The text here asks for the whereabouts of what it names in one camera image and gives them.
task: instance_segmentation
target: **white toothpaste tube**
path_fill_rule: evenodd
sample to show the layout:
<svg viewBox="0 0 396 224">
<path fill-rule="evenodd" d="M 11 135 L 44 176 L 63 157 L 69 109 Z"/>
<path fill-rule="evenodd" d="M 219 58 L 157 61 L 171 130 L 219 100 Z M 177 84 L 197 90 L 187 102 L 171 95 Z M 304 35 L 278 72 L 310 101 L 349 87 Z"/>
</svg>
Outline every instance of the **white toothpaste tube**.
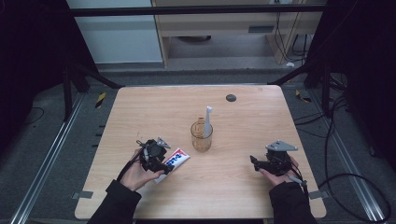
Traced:
<svg viewBox="0 0 396 224">
<path fill-rule="evenodd" d="M 174 172 L 176 170 L 176 168 L 181 165 L 181 163 L 183 163 L 184 161 L 186 161 L 190 156 L 185 153 L 183 150 L 181 150 L 181 148 L 177 148 L 176 151 L 174 153 L 172 153 L 172 155 L 169 157 L 168 160 L 166 160 L 165 164 L 166 165 L 174 165 L 174 169 L 172 172 Z M 158 184 L 160 183 L 163 179 L 166 178 L 166 175 L 160 175 L 160 177 L 158 177 L 157 179 L 155 179 L 154 181 Z"/>
</svg>

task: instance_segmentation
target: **sleeve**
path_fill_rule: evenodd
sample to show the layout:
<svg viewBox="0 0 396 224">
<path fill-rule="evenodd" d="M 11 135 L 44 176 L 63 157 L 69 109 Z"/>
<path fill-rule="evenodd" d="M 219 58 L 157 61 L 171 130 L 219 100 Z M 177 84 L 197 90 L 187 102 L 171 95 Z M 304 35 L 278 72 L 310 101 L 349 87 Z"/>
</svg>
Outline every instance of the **sleeve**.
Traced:
<svg viewBox="0 0 396 224">
<path fill-rule="evenodd" d="M 271 204 L 274 209 L 274 223 L 317 224 L 311 214 L 309 201 L 299 184 L 282 183 L 270 190 Z"/>
<path fill-rule="evenodd" d="M 134 210 L 142 196 L 113 180 L 108 186 L 107 196 L 91 217 L 88 224 L 132 223 Z"/>
</svg>

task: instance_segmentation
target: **white wall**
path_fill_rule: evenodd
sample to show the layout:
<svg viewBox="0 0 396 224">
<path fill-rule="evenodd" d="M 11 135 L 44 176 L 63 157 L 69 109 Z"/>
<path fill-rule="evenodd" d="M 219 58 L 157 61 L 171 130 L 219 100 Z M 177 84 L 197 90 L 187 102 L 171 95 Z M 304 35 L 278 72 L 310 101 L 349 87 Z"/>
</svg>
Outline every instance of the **white wall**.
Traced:
<svg viewBox="0 0 396 224">
<path fill-rule="evenodd" d="M 151 7 L 149 0 L 67 0 L 70 8 Z M 153 16 L 76 17 L 96 63 L 161 63 Z"/>
</svg>

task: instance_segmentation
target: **person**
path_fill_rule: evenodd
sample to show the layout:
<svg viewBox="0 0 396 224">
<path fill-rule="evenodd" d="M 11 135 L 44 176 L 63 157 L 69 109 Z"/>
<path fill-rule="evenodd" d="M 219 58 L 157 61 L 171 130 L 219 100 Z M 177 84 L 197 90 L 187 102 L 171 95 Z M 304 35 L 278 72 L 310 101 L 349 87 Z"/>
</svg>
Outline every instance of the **person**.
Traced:
<svg viewBox="0 0 396 224">
<path fill-rule="evenodd" d="M 295 167 L 297 161 L 290 157 Z M 272 184 L 269 195 L 274 209 L 275 224 L 317 223 L 312 216 L 309 201 L 300 185 L 293 182 L 287 173 L 275 176 L 264 169 L 259 170 Z M 107 196 L 92 215 L 88 224 L 132 223 L 134 210 L 142 196 L 136 191 L 149 181 L 158 178 L 163 171 L 146 172 L 140 161 L 135 161 L 119 181 L 113 180 L 106 189 Z"/>
</svg>

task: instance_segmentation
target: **toothbrush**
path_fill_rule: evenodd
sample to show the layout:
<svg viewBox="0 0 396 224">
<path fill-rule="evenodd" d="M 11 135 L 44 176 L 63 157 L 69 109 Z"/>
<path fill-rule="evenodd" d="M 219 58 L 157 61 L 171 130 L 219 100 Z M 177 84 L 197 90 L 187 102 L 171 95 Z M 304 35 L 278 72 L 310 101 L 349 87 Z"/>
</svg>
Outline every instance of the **toothbrush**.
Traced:
<svg viewBox="0 0 396 224">
<path fill-rule="evenodd" d="M 205 125 L 204 125 L 204 138 L 207 138 L 210 135 L 210 119 L 209 119 L 209 114 L 212 112 L 213 108 L 212 106 L 207 106 L 206 107 L 206 119 L 205 119 Z"/>
</svg>

